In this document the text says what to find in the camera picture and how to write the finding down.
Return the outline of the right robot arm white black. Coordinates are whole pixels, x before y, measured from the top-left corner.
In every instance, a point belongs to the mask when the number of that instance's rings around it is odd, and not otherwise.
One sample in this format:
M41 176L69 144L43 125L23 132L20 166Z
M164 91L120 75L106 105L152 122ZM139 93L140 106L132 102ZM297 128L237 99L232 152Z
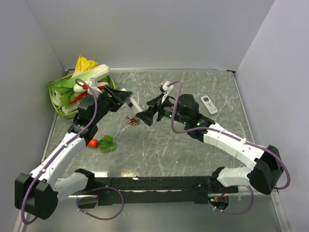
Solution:
M276 147L258 148L222 128L218 123L199 112L199 104L191 94L182 94L175 103L163 95L147 102L148 109L137 112L137 117L151 126L154 115L174 119L185 125L186 133L203 143L212 145L241 161L240 168L219 167L213 172L211 187L222 192L230 186L251 186L258 192L269 195L283 173L280 154Z

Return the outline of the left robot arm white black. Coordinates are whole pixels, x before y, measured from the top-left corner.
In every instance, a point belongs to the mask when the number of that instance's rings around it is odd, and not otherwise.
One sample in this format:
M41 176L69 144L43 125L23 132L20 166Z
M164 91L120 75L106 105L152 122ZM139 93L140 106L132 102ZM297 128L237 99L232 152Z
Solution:
M48 219L68 196L79 191L92 193L96 183L90 171L78 169L63 180L58 178L94 138L97 123L108 112L116 112L131 96L131 91L105 87L96 99L90 94L82 97L73 123L58 147L30 174L20 174L15 179L15 207L36 218Z

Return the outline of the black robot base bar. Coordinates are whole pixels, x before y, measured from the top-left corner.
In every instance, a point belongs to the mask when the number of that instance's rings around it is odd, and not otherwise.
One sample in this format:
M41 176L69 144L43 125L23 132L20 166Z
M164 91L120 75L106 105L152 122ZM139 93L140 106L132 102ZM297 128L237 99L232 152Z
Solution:
M90 178L79 192L96 194L99 206L122 202L207 204L210 195L239 191L236 186L224 187L215 176L95 177L84 169L75 172Z

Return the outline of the red white remote control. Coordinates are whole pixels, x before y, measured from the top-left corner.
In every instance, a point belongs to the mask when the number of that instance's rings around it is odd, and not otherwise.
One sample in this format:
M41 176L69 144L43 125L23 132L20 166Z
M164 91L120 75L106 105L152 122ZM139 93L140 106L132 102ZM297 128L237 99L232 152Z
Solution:
M124 101L123 105L125 104L130 108L131 112L134 113L134 115L143 111L139 104L134 100L132 95Z

